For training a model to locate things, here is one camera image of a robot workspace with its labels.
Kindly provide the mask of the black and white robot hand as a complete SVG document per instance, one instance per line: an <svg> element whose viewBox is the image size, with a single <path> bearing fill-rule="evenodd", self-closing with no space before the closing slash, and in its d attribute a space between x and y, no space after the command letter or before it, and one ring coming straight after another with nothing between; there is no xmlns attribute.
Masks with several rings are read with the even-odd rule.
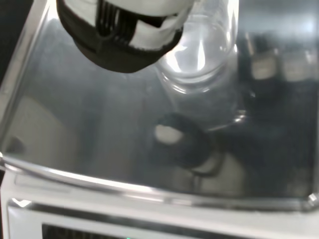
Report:
<svg viewBox="0 0 319 239"><path fill-rule="evenodd" d="M134 73L180 41L192 0L58 0L60 22L96 65Z"/></svg>

